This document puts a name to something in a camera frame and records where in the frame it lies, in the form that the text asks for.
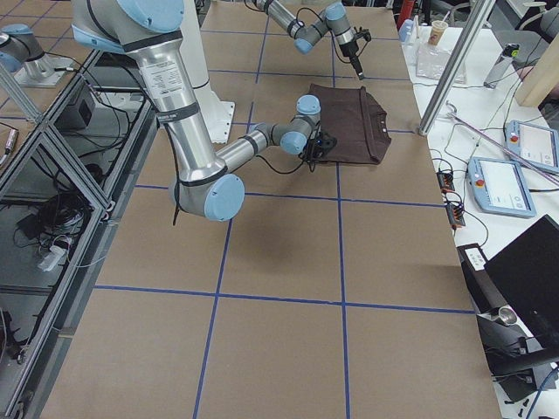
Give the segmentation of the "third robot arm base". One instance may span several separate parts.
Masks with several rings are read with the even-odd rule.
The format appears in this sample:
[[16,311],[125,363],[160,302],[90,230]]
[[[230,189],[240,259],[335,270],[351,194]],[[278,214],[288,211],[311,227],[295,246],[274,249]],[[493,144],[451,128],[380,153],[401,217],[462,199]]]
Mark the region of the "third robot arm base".
[[1,29],[1,64],[21,86],[55,87],[72,60],[47,54],[26,24],[9,24]]

